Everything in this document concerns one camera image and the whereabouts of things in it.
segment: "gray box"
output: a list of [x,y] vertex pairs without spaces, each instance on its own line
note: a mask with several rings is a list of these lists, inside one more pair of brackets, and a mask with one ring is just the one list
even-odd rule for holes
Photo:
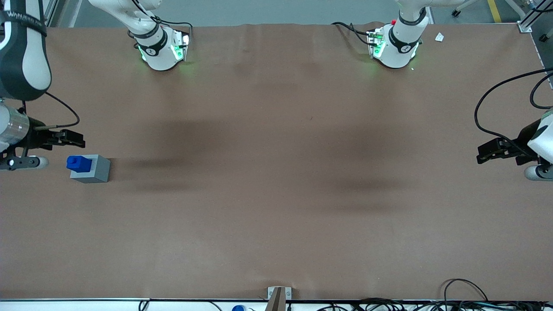
[[77,173],[71,171],[71,179],[75,179],[84,184],[107,182],[109,178],[109,168],[111,166],[110,160],[99,154],[76,154],[76,156],[77,155],[91,159],[92,165],[90,166],[90,172],[87,173]]

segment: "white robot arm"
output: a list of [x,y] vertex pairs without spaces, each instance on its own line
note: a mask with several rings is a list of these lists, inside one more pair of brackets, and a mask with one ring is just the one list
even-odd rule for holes
[[539,165],[524,170],[524,176],[534,181],[553,182],[553,110],[549,109],[540,120],[538,129],[528,142],[538,156]]
[[426,7],[457,6],[464,0],[394,0],[399,5],[395,24],[387,24],[368,34],[369,52],[383,65],[401,68],[415,57],[419,39],[429,22]]
[[168,70],[186,57],[190,41],[169,26],[162,25],[150,12],[159,8],[161,0],[89,0],[123,23],[138,42],[142,59],[154,70]]
[[[154,70],[168,70],[186,57],[189,35],[168,26],[148,10],[161,0],[90,0],[119,19],[131,31],[142,59]],[[30,149],[53,146],[85,147],[83,135],[51,131],[27,116],[25,108],[4,105],[3,99],[31,101],[47,93],[51,71],[46,57],[46,26],[41,0],[5,0],[0,9],[4,38],[0,41],[0,170],[42,168],[48,161],[28,156]],[[23,153],[17,155],[16,148]]]
[[532,181],[553,182],[553,109],[540,120],[523,128],[511,142],[495,138],[478,147],[478,164],[493,159],[515,158],[517,165],[537,161],[524,170],[524,176]]

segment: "wire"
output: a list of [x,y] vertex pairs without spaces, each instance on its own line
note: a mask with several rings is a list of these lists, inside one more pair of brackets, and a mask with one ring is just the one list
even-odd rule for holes
[[536,83],[536,85],[534,86],[534,88],[532,89],[532,92],[530,92],[530,104],[532,104],[532,106],[534,106],[535,108],[538,108],[538,109],[551,109],[553,108],[553,106],[540,106],[540,105],[537,105],[536,102],[534,101],[534,95],[536,94],[536,91],[538,90],[538,88],[540,87],[540,85],[547,81],[547,79],[549,79],[549,77],[552,77],[553,76],[553,72],[546,75],[545,77],[543,77],[540,81],[538,81],[538,83]]
[[317,311],[324,311],[324,310],[326,310],[326,309],[328,309],[328,308],[332,308],[333,310],[334,310],[334,309],[339,309],[339,310],[342,310],[342,311],[349,311],[348,309],[346,309],[346,308],[344,308],[344,307],[340,307],[339,305],[334,305],[334,304],[331,304],[331,305],[328,306],[328,307],[320,308],[320,309],[317,310]]
[[478,287],[478,285],[476,285],[476,284],[474,284],[473,282],[471,282],[471,281],[469,281],[469,280],[467,280],[467,279],[464,279],[464,278],[454,278],[454,279],[452,279],[451,281],[449,281],[449,283],[448,283],[448,284],[446,285],[446,287],[444,288],[444,303],[447,303],[447,288],[448,288],[451,284],[453,284],[453,283],[455,283],[455,282],[457,282],[457,281],[461,281],[461,282],[465,282],[465,283],[469,283],[469,284],[473,285],[474,287],[476,287],[476,288],[482,293],[482,296],[484,297],[484,299],[485,299],[486,301],[489,301],[489,300],[488,300],[488,296],[486,296],[486,293],[484,293],[484,291],[483,291],[480,287]]
[[[540,4],[538,4],[538,7],[540,7],[542,4],[544,4],[545,1],[542,1]],[[549,4],[547,4],[544,8],[544,10],[547,10],[549,9],[549,7],[553,4],[553,2],[550,2]],[[536,21],[536,19],[538,17],[540,17],[541,14],[526,14],[526,16],[524,17],[524,19],[520,22],[521,24],[524,24],[526,23],[526,21],[530,18],[533,18],[528,24],[531,25],[533,22]]]
[[344,26],[344,27],[346,27],[347,29],[349,29],[349,30],[352,31],[352,32],[357,32],[358,34],[367,35],[367,33],[364,33],[364,32],[362,32],[362,31],[356,30],[355,28],[351,28],[349,25],[347,25],[347,24],[345,24],[345,23],[342,23],[342,22],[334,22],[334,23],[332,23],[331,25],[340,25],[340,26]]
[[[378,307],[381,307],[381,306],[385,306],[388,311],[405,311],[405,307],[403,306],[403,304],[401,302],[394,301],[394,300],[391,300],[391,299],[365,298],[365,299],[362,299],[361,302],[362,303],[367,303],[367,306],[365,307],[366,311],[374,311]],[[368,310],[368,307],[370,305],[375,305],[375,306],[373,306],[370,310]]]
[[357,36],[357,38],[358,38],[361,42],[363,42],[363,43],[365,43],[365,44],[367,44],[367,45],[370,45],[370,46],[377,46],[376,43],[369,43],[369,42],[363,40],[363,38],[361,38],[360,34],[362,34],[362,35],[367,35],[367,33],[355,29],[355,27],[353,26],[353,23],[350,23],[349,25],[346,25],[346,24],[344,24],[344,23],[342,23],[342,22],[334,22],[334,23],[332,23],[332,25],[344,26],[344,27],[346,27],[350,32],[355,33],[355,35]]
[[221,309],[221,307],[219,307],[216,303],[214,303],[213,301],[210,301],[209,303],[211,303],[212,305],[214,305],[217,309],[219,309],[219,311],[223,311],[223,309]]
[[504,308],[504,307],[500,307],[498,305],[494,305],[494,304],[491,304],[491,303],[486,303],[486,302],[473,302],[473,303],[483,305],[486,308],[492,308],[492,309],[504,310],[504,311],[513,311],[512,308]]
[[150,14],[148,14],[148,12],[146,12],[146,10],[144,10],[141,6],[140,6],[140,3],[138,2],[138,0],[132,0],[132,2],[134,3],[134,5],[144,14],[146,14],[147,16],[149,16],[149,18],[151,20],[153,20],[154,22],[156,22],[157,24],[161,24],[161,25],[165,25],[165,26],[170,26],[170,25],[188,25],[190,27],[190,36],[192,36],[192,29],[194,28],[194,26],[192,26],[192,24],[188,23],[188,22],[170,22],[170,21],[167,21],[167,20],[163,20],[161,18],[159,18],[158,16],[151,16]]
[[79,115],[68,104],[64,103],[61,99],[57,98],[56,96],[54,96],[54,95],[52,95],[48,92],[46,92],[45,94],[52,97],[53,99],[57,100],[60,104],[64,105],[69,111],[71,111],[73,113],[73,115],[77,118],[77,121],[75,121],[73,123],[69,123],[69,124],[63,124],[63,125],[38,126],[38,127],[35,127],[36,131],[43,131],[45,129],[51,129],[51,128],[72,127],[72,126],[75,126],[75,125],[77,125],[81,122],[81,118],[79,117]]
[[550,13],[550,12],[553,12],[553,9],[540,10],[540,9],[533,8],[533,9],[531,9],[531,10],[534,11],[534,12],[538,12],[538,13]]
[[150,304],[149,300],[143,300],[138,304],[138,311],[145,311],[148,305]]
[[527,76],[531,76],[531,75],[535,75],[535,74],[539,74],[541,72],[547,72],[547,71],[552,71],[553,68],[545,68],[545,69],[540,69],[540,70],[534,70],[534,71],[531,71],[531,72],[527,72],[525,74],[521,74],[521,75],[518,75],[518,76],[514,76],[514,77],[511,77],[511,78],[508,78],[506,80],[503,80],[501,81],[500,83],[497,83],[496,85],[492,86],[488,91],[486,91],[486,93],[484,93],[484,95],[480,98],[480,100],[478,101],[478,104],[476,104],[476,108],[474,109],[474,123],[476,124],[476,127],[478,127],[478,129],[484,133],[488,133],[488,134],[491,134],[491,135],[494,135],[494,136],[497,136],[497,137],[500,137],[504,140],[506,140],[507,142],[509,142],[512,146],[514,146],[516,149],[520,150],[525,156],[531,158],[531,159],[536,159],[535,156],[533,155],[530,155],[527,151],[525,151],[524,149],[522,149],[520,146],[518,146],[517,144],[515,144],[509,137],[503,135],[503,134],[500,134],[500,133],[497,133],[497,132],[493,132],[493,131],[490,131],[488,129],[485,129],[483,128],[481,125],[480,125],[480,121],[478,120],[478,111],[480,110],[480,106],[482,105],[482,103],[484,102],[484,99],[486,99],[486,97],[495,89],[497,89],[498,87],[506,84],[506,83],[509,83],[511,81],[514,81],[514,80],[517,80],[517,79],[520,79],[520,78],[523,78],[523,77],[527,77]]

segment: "gray floor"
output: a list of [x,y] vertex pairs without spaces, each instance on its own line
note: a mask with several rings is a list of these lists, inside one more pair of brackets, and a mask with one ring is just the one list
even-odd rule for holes
[[[495,0],[502,22],[516,22],[519,16],[503,0]],[[488,2],[481,0],[454,18],[452,8],[433,8],[436,24],[493,23]],[[330,24],[342,21],[364,24],[388,22],[397,17],[392,0],[165,0],[155,14],[172,21],[187,21],[195,26],[296,23]],[[122,27],[113,17],[96,9],[87,0],[67,0],[57,20],[60,27]],[[539,36],[553,27],[553,13],[542,14],[533,26],[533,36],[544,65],[553,67],[553,39],[546,43]]]

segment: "brown paper sheet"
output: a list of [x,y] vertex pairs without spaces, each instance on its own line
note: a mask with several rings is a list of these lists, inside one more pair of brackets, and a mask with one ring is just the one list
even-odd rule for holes
[[[188,62],[154,72],[123,29],[50,29],[50,91],[87,148],[0,174],[2,297],[440,298],[462,277],[491,299],[551,298],[551,184],[475,159],[492,137],[474,106],[541,68],[531,36],[431,25],[423,39],[391,70],[334,26],[197,28]],[[515,137],[539,118],[538,78],[490,95],[482,124]],[[113,160],[109,183],[69,179],[65,158],[89,153]]]

